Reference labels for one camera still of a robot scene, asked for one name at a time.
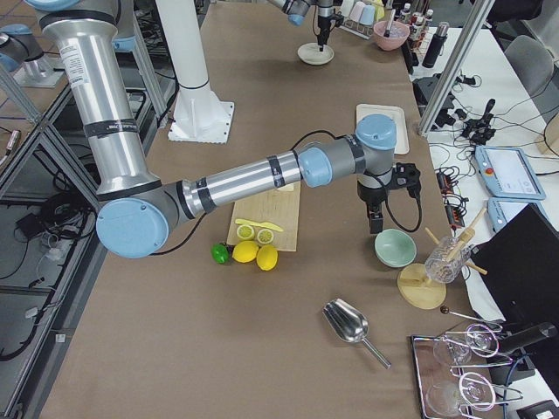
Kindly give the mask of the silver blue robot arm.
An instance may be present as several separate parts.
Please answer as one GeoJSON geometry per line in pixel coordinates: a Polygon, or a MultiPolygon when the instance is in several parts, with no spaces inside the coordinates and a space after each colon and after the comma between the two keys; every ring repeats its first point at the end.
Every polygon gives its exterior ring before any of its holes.
{"type": "Polygon", "coordinates": [[[182,223],[270,189],[296,182],[319,187],[347,175],[372,188],[392,176],[396,124],[371,114],[354,133],[327,144],[310,143],[195,181],[163,183],[148,169],[115,56],[116,43],[130,43],[132,4],[35,1],[32,7],[42,32],[59,49],[100,173],[97,236],[116,255],[155,255],[182,223]]]}

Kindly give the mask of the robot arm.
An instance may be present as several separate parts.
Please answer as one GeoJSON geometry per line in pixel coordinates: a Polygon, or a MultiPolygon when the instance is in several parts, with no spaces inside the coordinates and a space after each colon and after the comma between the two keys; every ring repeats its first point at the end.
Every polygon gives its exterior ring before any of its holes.
{"type": "Polygon", "coordinates": [[[316,35],[317,44],[323,48],[328,44],[330,32],[335,27],[340,27],[343,15],[336,11],[335,7],[342,4],[341,1],[333,0],[271,0],[270,3],[287,15],[288,21],[300,26],[309,9],[314,6],[318,13],[318,26],[320,32],[316,35]]]}

